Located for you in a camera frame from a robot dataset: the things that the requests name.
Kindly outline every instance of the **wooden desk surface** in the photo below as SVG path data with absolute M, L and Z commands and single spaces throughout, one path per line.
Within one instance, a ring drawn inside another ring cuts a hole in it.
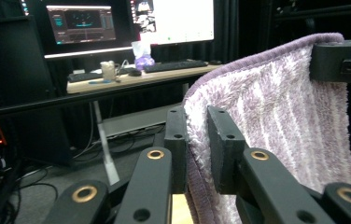
M 149 81 L 157 81 L 157 80 L 165 80 L 174 77 L 189 77 L 195 76 L 197 74 L 204 74 L 210 72 L 216 68 L 219 68 L 220 65 L 207 65 L 206 67 L 198 67 L 198 68 L 188 68 L 188 69 L 180 69 L 159 73 L 144 73 L 141 77 L 129 77 L 128 75 L 120 76 L 120 82 L 112 81 L 110 83 L 100 83 L 100 84 L 89 84 L 91 81 L 100 81 L 101 78 L 93 79 L 89 81 L 81 81 L 75 83 L 67 84 L 67 92 L 68 93 L 79 93 L 85 91 L 97 91 L 109 88 L 117 88 L 117 87 L 125 87 L 128 85 L 145 83 Z
M 184 194 L 173 194 L 173 224 L 193 224 L 190 208 Z

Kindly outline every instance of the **white mug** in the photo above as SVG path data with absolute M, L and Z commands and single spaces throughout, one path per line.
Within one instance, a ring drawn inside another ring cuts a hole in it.
M 116 71 L 115 71 L 115 63 L 112 61 L 109 62 L 101 62 L 101 69 L 104 80 L 115 80 Z

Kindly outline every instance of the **black cable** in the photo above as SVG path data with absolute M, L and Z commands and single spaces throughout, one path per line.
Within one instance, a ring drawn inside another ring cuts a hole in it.
M 57 198 L 59 197 L 59 192 L 58 192 L 57 188 L 55 186 L 51 185 L 51 184 L 48 184 L 48 183 L 34 183 L 34 184 L 23 186 L 20 189 L 27 189 L 27 188 L 30 188 L 32 186 L 48 186 L 48 187 L 51 187 L 51 188 L 54 189 L 54 193 L 55 193 L 54 201 L 56 202 Z
M 36 172 L 36 174 L 39 173 L 39 171 L 41 171 L 41 170 L 45 171 L 45 173 L 44 173 L 41 177 L 39 177 L 39 179 L 37 179 L 37 180 L 34 181 L 33 183 L 30 183 L 30 184 L 27 184 L 27 185 L 36 184 L 36 183 L 38 183 L 39 181 L 43 180 L 43 179 L 48 175 L 48 169 L 47 169 L 47 168 L 38 170 L 38 171 Z
M 94 147 L 94 144 L 92 143 L 92 139 L 93 139 L 93 110 L 92 110 L 92 103 L 89 103 L 89 114 L 91 115 L 91 135 L 89 137 L 89 141 L 88 144 L 85 146 L 85 148 L 77 148 L 77 150 L 75 150 L 75 152 L 73 152 L 73 157 L 79 157 L 80 155 L 83 155 L 84 151 L 88 151 L 90 150 L 92 147 Z
M 18 216 L 19 212 L 21 211 L 21 188 L 18 188 L 18 207 L 15 209 L 13 216 L 8 223 L 15 223 L 16 217 Z
M 165 125 L 165 124 L 163 124 L 163 125 L 161 126 L 161 129 L 160 129 L 160 130 L 158 130 L 156 133 L 161 133 L 161 131 L 163 131 L 164 127 L 166 127 L 166 125 Z
M 133 137 L 132 137 L 132 143 L 131 143 L 127 148 L 125 148 L 125 149 L 123 149 L 123 150 L 112 151 L 112 152 L 113 152 L 113 153 L 125 152 L 125 151 L 131 149 L 131 148 L 134 146 L 134 143 L 135 143 L 135 137 L 133 136 Z
M 137 135 L 134 138 L 146 138 L 146 137 L 152 137 L 155 136 L 155 134 L 160 133 L 163 130 L 164 126 L 156 133 L 149 133 L 149 134 L 144 134 L 144 135 Z
M 95 152 L 97 148 L 100 148 L 99 143 L 95 143 L 94 146 L 84 149 L 85 151 L 79 152 L 77 155 L 73 155 L 74 161 L 78 161 L 77 158 L 83 157 L 86 154 L 91 154 L 92 152 Z
M 111 139 L 111 143 L 112 144 L 116 144 L 116 145 L 122 145 L 122 144 L 124 144 L 124 143 L 126 143 L 126 142 L 128 142 L 130 140 L 134 140 L 133 138 L 135 136 L 137 136 L 138 134 L 140 134 L 140 133 L 142 133 L 144 131 L 145 131 L 144 129 L 140 129 L 140 130 L 137 130 L 136 133 L 129 132 L 129 133 L 126 133 L 125 135 L 121 135 L 121 136 L 112 138 Z
M 14 214 L 15 214 L 15 207 L 13 207 L 12 203 L 7 202 L 6 206 L 4 207 L 3 215 L 0 218 L 0 224 L 9 223 L 10 220 L 13 218 Z
M 96 158 L 98 155 L 100 155 L 100 152 L 102 152 L 102 150 L 101 150 L 101 149 L 92 150 L 92 151 L 89 151 L 89 152 L 84 153 L 84 155 L 91 154 L 91 153 L 93 153 L 93 152 L 96 152 L 96 154 L 94 154 L 92 157 L 90 157 L 90 158 L 88 158 L 88 159 L 84 159 L 84 160 L 77 160 L 77 159 L 74 159 L 74 161 L 81 162 L 81 161 L 90 161 L 90 160 L 93 160 L 93 159 Z
M 15 223 L 15 219 L 16 219 L 15 207 L 10 202 L 7 202 L 7 207 L 9 207 L 9 210 L 10 210 L 10 212 L 9 212 L 9 220 L 7 221 L 7 223 Z

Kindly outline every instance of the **black shelf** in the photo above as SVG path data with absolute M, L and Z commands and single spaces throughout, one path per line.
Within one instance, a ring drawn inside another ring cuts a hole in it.
M 325 7 L 320 9 L 290 11 L 274 15 L 274 21 L 292 21 L 312 18 L 336 17 L 351 15 L 351 5 L 340 7 Z

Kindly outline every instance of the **floor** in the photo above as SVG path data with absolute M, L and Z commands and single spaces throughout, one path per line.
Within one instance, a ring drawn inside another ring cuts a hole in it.
M 163 126 L 159 126 L 109 140 L 120 179 L 133 174 L 140 151 L 152 146 L 153 133 L 162 129 Z M 20 207 L 15 223 L 42 223 L 55 204 L 56 194 L 60 197 L 67 188 L 81 180 L 98 180 L 109 186 L 102 155 L 100 144 L 95 144 L 95 147 L 75 158 L 72 168 L 44 166 L 27 174 L 21 181 L 21 190 L 15 191 L 11 196 L 15 210 Z M 185 196 L 182 194 L 173 195 L 172 223 L 193 223 Z

